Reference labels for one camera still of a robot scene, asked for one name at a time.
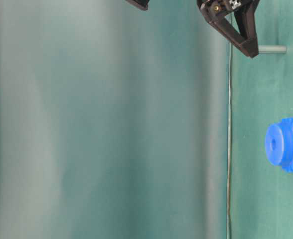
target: thin wire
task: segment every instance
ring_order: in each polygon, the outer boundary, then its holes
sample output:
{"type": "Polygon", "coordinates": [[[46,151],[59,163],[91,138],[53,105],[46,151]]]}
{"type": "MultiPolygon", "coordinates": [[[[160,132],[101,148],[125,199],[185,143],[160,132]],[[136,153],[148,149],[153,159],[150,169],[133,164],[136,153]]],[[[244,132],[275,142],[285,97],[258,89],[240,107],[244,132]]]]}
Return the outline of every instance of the thin wire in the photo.
{"type": "Polygon", "coordinates": [[[229,69],[228,69],[228,162],[227,162],[227,239],[231,239],[231,218],[230,218],[230,176],[231,176],[231,129],[232,129],[232,50],[229,43],[229,69]]]}

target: green cloth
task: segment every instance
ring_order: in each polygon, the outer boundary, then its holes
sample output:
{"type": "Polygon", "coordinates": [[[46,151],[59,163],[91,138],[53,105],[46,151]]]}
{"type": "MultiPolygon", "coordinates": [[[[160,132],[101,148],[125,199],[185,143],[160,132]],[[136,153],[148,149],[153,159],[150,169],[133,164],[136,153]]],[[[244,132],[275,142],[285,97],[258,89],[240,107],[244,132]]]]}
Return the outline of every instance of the green cloth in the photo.
{"type": "Polygon", "coordinates": [[[0,0],[0,239],[226,238],[227,82],[195,1],[0,0]]]}
{"type": "Polygon", "coordinates": [[[293,239],[293,174],[264,152],[270,124],[293,117],[293,0],[261,0],[259,43],[286,45],[286,55],[251,60],[233,54],[232,239],[293,239]]]}

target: screw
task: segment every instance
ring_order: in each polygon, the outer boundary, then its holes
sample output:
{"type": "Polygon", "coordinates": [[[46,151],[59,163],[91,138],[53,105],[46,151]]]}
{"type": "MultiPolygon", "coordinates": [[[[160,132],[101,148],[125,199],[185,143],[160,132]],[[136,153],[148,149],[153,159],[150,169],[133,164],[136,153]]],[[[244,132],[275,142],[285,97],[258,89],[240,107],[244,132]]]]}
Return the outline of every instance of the screw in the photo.
{"type": "Polygon", "coordinates": [[[214,11],[220,11],[220,6],[218,5],[214,6],[214,11]]]}

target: teal curtain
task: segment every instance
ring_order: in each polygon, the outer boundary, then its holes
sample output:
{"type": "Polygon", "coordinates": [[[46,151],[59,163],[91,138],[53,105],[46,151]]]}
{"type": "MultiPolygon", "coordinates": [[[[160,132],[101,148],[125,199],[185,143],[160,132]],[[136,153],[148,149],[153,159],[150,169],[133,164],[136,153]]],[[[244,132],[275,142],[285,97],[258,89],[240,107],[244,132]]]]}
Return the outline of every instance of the teal curtain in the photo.
{"type": "Polygon", "coordinates": [[[0,239],[225,238],[227,109],[195,1],[0,0],[0,239]]]}

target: gray rod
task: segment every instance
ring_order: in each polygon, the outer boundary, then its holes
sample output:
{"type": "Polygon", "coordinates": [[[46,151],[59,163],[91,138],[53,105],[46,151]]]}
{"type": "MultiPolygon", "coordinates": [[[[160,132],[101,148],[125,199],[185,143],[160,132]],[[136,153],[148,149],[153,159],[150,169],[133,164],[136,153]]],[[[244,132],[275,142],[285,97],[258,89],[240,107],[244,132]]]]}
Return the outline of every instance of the gray rod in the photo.
{"type": "Polygon", "coordinates": [[[260,54],[286,54],[286,46],[259,46],[260,54]]]}

